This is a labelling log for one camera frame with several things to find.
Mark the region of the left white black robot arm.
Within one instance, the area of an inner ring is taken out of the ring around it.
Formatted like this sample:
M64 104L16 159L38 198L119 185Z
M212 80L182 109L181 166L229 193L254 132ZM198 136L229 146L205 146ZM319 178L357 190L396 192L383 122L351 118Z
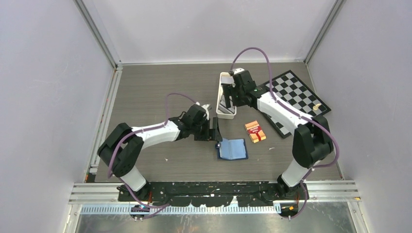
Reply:
M170 117L165 123L144 127L130 127L120 123L100 145L97 155L109 167L109 174L121 179L130 194L138 201L149 195L147 180L136 167L140 152L163 142L174 142L193 135L195 141L223 140L216 117L210 118L209 105L193 104L180 116Z

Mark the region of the blue card holder wallet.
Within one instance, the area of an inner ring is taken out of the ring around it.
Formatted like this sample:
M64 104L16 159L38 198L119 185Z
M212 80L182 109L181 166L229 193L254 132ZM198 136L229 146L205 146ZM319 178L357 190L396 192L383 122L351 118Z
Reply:
M223 139L215 145L217 158L227 161L246 160L248 152L244 139Z

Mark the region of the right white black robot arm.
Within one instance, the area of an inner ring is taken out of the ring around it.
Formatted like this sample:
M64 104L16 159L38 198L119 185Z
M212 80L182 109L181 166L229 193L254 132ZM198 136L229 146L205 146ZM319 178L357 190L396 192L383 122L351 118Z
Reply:
M248 70L237 68L229 71L231 81L223 86L226 106L249 106L277 120L293 135L293 160L279 176L277 192L283 199L290 199L297 192L297 185L329 154L340 155L340 148L323 116L313 117L294 108L274 92L273 81L256 85Z

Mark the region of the white plastic tray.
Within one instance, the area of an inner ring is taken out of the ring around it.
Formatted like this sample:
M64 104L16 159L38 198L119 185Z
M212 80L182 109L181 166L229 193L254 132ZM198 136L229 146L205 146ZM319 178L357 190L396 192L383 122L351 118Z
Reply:
M234 81L228 72L221 72L219 77L216 114L220 119L233 120L237 114L237 108L233 105L231 97L224 96L223 86L225 84L234 84Z

